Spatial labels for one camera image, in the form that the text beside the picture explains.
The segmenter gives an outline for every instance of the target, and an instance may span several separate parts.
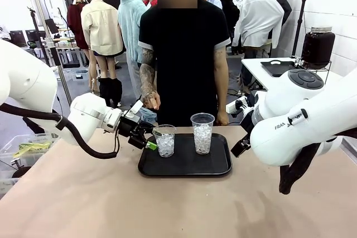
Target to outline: jar lid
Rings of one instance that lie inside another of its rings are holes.
[[[332,27],[328,26],[328,27],[311,27],[311,32],[313,33],[327,33],[327,32],[331,32],[332,31]]]

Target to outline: plastic cup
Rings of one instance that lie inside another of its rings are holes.
[[[161,157],[170,157],[173,155],[175,147],[176,128],[173,125],[159,125],[152,131],[158,146],[158,153]]]
[[[196,153],[208,154],[211,147],[212,127],[215,118],[211,114],[194,114],[191,116],[194,127]]]

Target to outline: ice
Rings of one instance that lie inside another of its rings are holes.
[[[210,125],[194,125],[196,152],[207,154],[210,152],[212,127]]]
[[[174,134],[162,134],[160,137],[156,136],[156,142],[160,156],[169,157],[173,155],[173,148],[175,146]]]

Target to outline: beige jacket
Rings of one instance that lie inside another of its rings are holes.
[[[122,52],[123,41],[117,16],[117,9],[103,0],[92,0],[83,7],[82,28],[91,50],[106,56]]]

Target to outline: jar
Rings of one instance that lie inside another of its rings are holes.
[[[305,35],[301,54],[305,68],[318,70],[329,64],[335,42],[331,30],[332,27],[311,27]]]

